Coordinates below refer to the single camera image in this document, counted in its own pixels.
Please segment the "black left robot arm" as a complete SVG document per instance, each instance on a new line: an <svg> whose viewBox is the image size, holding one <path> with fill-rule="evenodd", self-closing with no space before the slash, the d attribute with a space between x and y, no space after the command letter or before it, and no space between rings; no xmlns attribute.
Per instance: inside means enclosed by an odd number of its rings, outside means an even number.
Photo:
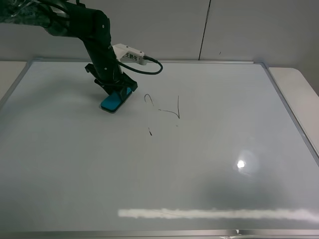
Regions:
<svg viewBox="0 0 319 239"><path fill-rule="evenodd" d="M125 100L137 83L125 75L111 45L110 20L100 10L66 0L2 0L2 23L41 26L50 35L80 39L91 59L86 71L109 95Z"/></svg>

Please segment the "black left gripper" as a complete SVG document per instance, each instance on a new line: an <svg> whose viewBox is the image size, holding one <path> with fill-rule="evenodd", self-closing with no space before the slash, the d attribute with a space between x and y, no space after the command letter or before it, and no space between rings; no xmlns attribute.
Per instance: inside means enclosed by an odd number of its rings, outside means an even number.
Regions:
<svg viewBox="0 0 319 239"><path fill-rule="evenodd" d="M108 95L111 95L115 91L119 91L119 97L121 101L125 101L130 96L130 89L135 91L138 87L136 81L130 78L126 73L122 72L119 67L113 67L110 70L104 67L99 68L97 71L93 64L87 64L85 66L87 73L91 73L98 84Z"/></svg>

